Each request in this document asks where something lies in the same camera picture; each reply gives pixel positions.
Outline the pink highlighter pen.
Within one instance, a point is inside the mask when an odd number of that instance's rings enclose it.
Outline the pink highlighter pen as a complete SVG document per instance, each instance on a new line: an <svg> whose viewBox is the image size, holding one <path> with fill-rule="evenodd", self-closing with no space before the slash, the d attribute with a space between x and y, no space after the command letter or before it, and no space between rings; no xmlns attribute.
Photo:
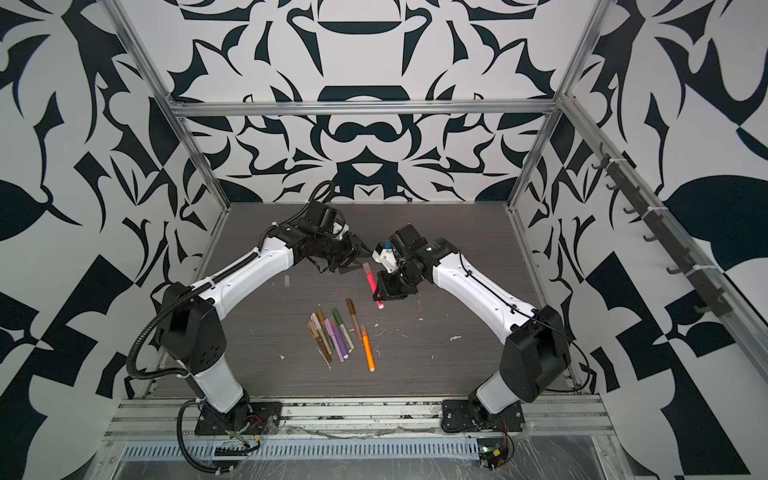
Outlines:
<svg viewBox="0 0 768 480"><path fill-rule="evenodd" d="M371 293L373 295L374 303L376 304L378 309L383 309L384 308L384 304L381 301L379 301L378 298L377 298L377 294L376 294L376 292L377 292L377 284L376 284L375 277L373 275L373 272L372 272L368 262L364 262L363 263L363 270L364 270L367 282L369 284Z"/></svg>

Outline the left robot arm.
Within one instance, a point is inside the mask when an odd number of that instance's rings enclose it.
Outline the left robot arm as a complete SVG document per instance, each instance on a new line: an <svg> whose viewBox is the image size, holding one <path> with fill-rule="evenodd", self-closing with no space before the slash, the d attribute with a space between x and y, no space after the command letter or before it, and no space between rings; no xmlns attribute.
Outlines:
<svg viewBox="0 0 768 480"><path fill-rule="evenodd" d="M154 339L209 408L219 414L242 410L247 394L225 358L222 321L263 284L305 259L323 260L320 271L333 272L370 252L339 210L312 200L268 227L256 247L223 270L190 286L172 287L163 300L170 312L159 320Z"/></svg>

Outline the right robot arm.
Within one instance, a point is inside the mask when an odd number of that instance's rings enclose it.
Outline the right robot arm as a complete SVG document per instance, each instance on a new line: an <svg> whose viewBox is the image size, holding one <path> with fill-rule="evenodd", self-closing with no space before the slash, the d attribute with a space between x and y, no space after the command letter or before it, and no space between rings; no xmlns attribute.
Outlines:
<svg viewBox="0 0 768 480"><path fill-rule="evenodd" d="M503 346L499 367L469 395L478 413L495 416L536 400L570 366L570 338L561 315L507 292L449 241L429 241L408 224L379 243L372 258L383 267L376 301L404 299L429 282L453 295L496 335Z"/></svg>

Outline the brown cap beige pen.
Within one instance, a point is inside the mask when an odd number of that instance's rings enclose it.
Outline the brown cap beige pen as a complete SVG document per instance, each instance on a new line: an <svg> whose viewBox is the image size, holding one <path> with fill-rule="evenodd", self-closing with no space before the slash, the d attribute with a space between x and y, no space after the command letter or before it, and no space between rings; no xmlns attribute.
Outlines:
<svg viewBox="0 0 768 480"><path fill-rule="evenodd" d="M360 324L359 324L358 319L357 319L357 312L356 312L356 308L355 308L353 300L351 298L346 298L346 305L347 305L347 308L348 308L351 320L353 322L354 329L355 329L355 332L357 334L357 337L358 337L359 341L362 342L363 341L362 329L361 329Z"/></svg>

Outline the gold cap green pen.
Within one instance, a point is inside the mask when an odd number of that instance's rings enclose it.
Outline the gold cap green pen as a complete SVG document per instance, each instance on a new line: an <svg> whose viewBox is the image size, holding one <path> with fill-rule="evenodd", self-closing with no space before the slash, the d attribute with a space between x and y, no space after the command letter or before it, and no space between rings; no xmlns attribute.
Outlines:
<svg viewBox="0 0 768 480"><path fill-rule="evenodd" d="M318 323L320 325L320 329L322 330L322 335L325 338L325 343L326 343L326 346L328 348L328 351L329 351L329 353L331 355L333 355L335 353L334 343L333 343L331 334L329 333L329 330L326 327L325 316L324 316L324 314L323 314L323 312L322 312L320 307L316 308L315 315L316 315Z"/></svg>

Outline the pink slim pen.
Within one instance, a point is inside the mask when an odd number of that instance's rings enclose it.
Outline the pink slim pen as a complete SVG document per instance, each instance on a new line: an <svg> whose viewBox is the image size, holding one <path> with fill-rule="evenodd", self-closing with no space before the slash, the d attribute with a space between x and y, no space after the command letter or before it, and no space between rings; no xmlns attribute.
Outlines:
<svg viewBox="0 0 768 480"><path fill-rule="evenodd" d="M332 331L328 329L324 319L319 319L318 322L322 330L322 336L325 340L325 343L328 347L330 354L334 359L338 359L340 362L343 362L344 357L336 349L335 338L332 334Z"/></svg>

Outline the purple highlighter pen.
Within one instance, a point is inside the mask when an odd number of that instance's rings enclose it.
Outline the purple highlighter pen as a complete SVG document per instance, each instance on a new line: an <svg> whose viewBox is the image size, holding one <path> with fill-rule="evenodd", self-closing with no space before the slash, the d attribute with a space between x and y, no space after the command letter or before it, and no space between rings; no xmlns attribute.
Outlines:
<svg viewBox="0 0 768 480"><path fill-rule="evenodd" d="M344 341L342 339L338 326L336 325L335 321L332 320L330 317L326 318L324 323L325 323L326 329L329 332L329 335L332 338L334 348L339 360L341 362L345 362L349 358L349 353L344 344Z"/></svg>

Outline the tan cap brown pen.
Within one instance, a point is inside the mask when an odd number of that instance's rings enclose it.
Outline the tan cap brown pen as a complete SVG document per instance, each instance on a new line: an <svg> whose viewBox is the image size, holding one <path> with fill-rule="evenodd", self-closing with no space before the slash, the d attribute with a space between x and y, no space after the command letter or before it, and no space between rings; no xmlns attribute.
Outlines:
<svg viewBox="0 0 768 480"><path fill-rule="evenodd" d="M326 349L326 347L325 347L325 345L323 343L323 340L321 339L320 334L319 334L318 330L316 329L314 323L312 321L309 321L307 323L307 327L308 327L308 330L309 330L310 334L312 335L314 341L317 344L319 352L323 355L324 360L327 363L330 363L332 361L331 355L328 352L328 350Z"/></svg>

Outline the orange highlighter pen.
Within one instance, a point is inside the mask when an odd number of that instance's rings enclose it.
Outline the orange highlighter pen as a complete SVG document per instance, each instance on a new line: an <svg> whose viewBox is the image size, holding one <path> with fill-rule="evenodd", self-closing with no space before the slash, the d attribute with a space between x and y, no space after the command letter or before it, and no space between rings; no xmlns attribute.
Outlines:
<svg viewBox="0 0 768 480"><path fill-rule="evenodd" d="M367 331L365 325L361 325L360 326L360 333L361 333L361 336L362 336L362 343L363 343L363 347L364 347L364 352L365 352L365 356L366 356L368 370L370 372L375 372L376 371L376 364L375 364L374 356L373 356L373 353L372 353L372 347L371 347L371 343L370 343L370 338L369 338L368 331Z"/></svg>

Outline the small circuit board right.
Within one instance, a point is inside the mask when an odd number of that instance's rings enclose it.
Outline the small circuit board right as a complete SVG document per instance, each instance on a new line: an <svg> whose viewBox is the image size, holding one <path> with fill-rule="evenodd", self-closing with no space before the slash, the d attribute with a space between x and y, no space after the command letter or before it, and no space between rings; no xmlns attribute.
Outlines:
<svg viewBox="0 0 768 480"><path fill-rule="evenodd" d="M509 436L480 438L478 444L478 463L481 467L496 470L511 460L515 454L514 441Z"/></svg>

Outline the aluminium front rail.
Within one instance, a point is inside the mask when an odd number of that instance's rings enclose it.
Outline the aluminium front rail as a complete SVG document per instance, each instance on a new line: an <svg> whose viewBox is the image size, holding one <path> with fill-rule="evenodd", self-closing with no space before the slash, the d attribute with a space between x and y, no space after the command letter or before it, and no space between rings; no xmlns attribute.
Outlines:
<svg viewBox="0 0 768 480"><path fill-rule="evenodd" d="M122 403L106 438L173 439L225 437L222 422L179 399ZM381 438L385 435L480 435L506 431L527 435L611 435L614 427L596 396L544 395L485 420L458 397L255 398L242 421L249 435L322 438Z"/></svg>

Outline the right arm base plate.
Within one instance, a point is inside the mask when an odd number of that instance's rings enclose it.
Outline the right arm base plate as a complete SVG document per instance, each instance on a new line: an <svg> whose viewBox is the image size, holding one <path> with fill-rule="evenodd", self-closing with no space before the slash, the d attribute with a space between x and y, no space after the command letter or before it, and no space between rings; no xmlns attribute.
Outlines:
<svg viewBox="0 0 768 480"><path fill-rule="evenodd" d="M440 428L446 433L521 432L524 422L520 403L514 403L498 414L488 413L476 400L443 400L441 403Z"/></svg>

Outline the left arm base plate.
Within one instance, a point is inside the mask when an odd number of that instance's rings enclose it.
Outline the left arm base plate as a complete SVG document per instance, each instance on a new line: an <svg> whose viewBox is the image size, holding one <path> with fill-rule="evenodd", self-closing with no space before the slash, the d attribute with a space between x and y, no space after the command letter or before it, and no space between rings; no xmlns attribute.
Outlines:
<svg viewBox="0 0 768 480"><path fill-rule="evenodd" d="M282 407L281 402L250 402L248 405L240 402L228 413L222 413L203 403L194 433L197 436L224 435L230 432L264 434L280 425Z"/></svg>

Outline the wall hook rail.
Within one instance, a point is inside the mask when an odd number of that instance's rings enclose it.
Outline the wall hook rail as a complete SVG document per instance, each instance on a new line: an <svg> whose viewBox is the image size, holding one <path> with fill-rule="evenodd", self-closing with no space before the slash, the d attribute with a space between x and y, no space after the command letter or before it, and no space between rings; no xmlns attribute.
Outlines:
<svg viewBox="0 0 768 480"><path fill-rule="evenodd" d="M649 229L650 233L643 239L659 243L670 257L673 265L666 269L667 273L684 276L698 293L701 302L695 310L717 317L731 313L733 306L726 298L723 282L717 278L719 268L696 250L693 240L635 172L629 160L609 155L604 146L599 147L599 152L600 160L594 167L605 171L613 181L609 190L621 192L628 200L630 206L624 212L637 217Z"/></svg>

